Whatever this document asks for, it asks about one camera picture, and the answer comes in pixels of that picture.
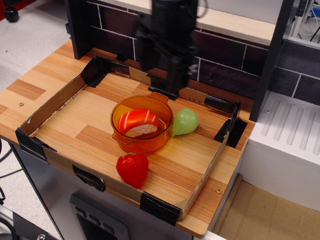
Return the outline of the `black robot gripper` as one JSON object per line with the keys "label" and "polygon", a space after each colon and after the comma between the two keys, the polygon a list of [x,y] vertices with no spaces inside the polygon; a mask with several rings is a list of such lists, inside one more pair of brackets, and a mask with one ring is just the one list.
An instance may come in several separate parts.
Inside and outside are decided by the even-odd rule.
{"label": "black robot gripper", "polygon": [[197,47],[193,40],[198,13],[197,0],[153,0],[151,14],[138,15],[138,56],[143,71],[169,60],[168,92],[178,94],[195,72]]}

